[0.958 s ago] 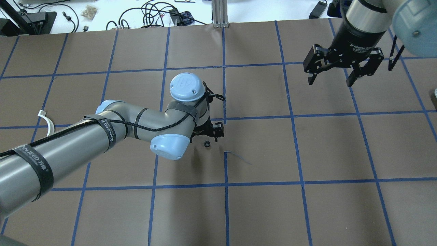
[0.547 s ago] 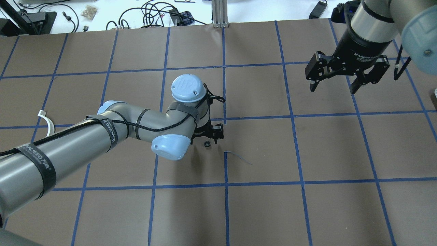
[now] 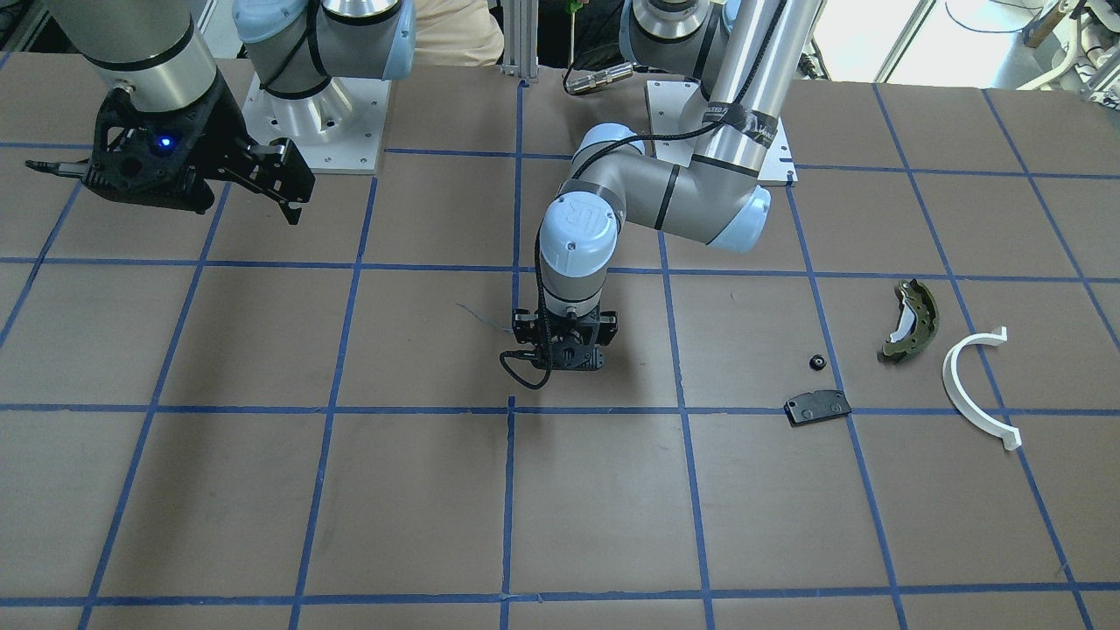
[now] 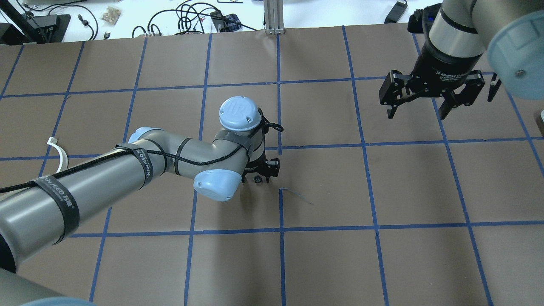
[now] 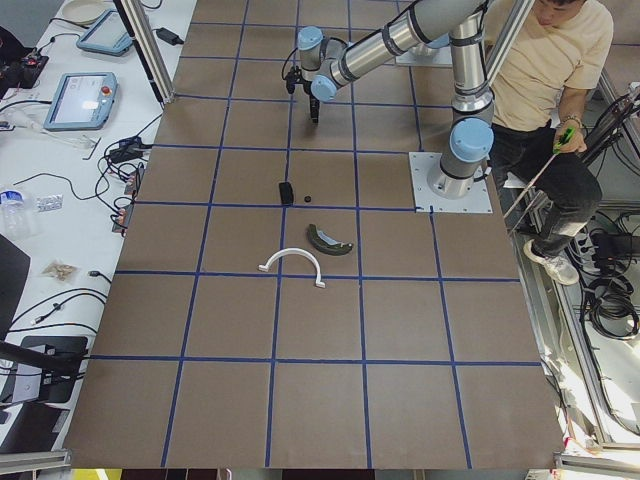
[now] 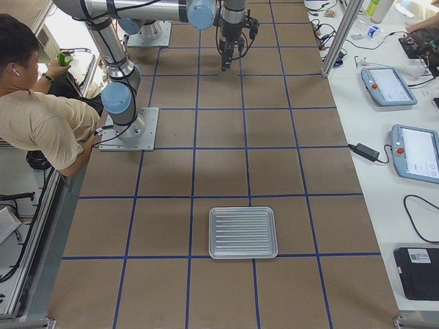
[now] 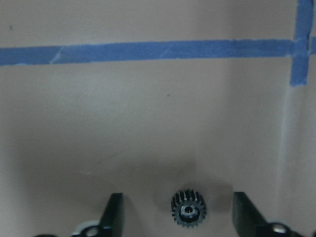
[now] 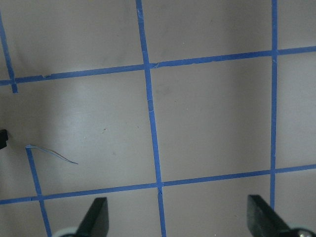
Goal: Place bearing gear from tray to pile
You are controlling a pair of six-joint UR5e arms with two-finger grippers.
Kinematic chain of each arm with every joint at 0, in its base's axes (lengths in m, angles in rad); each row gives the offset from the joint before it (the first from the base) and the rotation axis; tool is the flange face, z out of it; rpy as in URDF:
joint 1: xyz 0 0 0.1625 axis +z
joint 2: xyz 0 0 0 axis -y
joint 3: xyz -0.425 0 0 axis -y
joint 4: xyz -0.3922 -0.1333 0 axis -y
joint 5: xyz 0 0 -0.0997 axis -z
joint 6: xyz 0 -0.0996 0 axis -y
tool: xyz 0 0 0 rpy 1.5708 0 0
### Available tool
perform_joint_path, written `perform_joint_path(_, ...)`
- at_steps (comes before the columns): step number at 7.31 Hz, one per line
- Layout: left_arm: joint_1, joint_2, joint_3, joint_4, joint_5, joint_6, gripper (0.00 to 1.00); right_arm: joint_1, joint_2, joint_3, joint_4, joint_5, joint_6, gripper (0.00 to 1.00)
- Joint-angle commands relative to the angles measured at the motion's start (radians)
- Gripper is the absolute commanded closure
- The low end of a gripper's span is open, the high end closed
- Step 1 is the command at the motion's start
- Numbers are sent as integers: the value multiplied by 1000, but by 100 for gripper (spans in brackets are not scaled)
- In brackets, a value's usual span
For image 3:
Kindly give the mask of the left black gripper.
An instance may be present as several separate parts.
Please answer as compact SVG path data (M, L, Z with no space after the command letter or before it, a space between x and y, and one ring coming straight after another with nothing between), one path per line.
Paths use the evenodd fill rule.
M517 308L512 326L519 343L533 346L514 351L513 356L542 370L596 371L605 363L600 348L608 346L619 330L619 314L597 306L580 318L560 318L549 311Z

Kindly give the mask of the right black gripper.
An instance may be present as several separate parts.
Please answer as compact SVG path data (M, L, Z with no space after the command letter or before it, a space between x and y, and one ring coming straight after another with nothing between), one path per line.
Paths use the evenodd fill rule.
M83 185L111 200L204 214L214 203L207 180L235 182L273 200L291 226L311 200L316 177L290 138L253 143L227 80L180 110L139 111L122 87L101 103Z

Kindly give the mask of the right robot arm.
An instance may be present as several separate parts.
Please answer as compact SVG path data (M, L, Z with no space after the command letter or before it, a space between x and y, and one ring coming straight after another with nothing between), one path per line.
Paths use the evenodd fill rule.
M204 214L212 180L273 200L292 226L315 176L304 147L360 133L347 80L400 80L416 58L411 1L236 1L239 39L255 65L259 141L180 1L49 1L73 46L108 83L92 151L25 163L78 179L104 200Z

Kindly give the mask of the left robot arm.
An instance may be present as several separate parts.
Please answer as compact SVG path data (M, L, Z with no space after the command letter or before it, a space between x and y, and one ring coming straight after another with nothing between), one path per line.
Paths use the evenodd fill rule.
M595 126L573 152L568 178L536 229L536 311L515 311L519 348L545 376L601 368L619 328L601 291L627 221L745 252L767 223L760 166L815 24L816 1L628 1L620 15L625 59L696 80L679 141L683 166L648 156L662 136Z

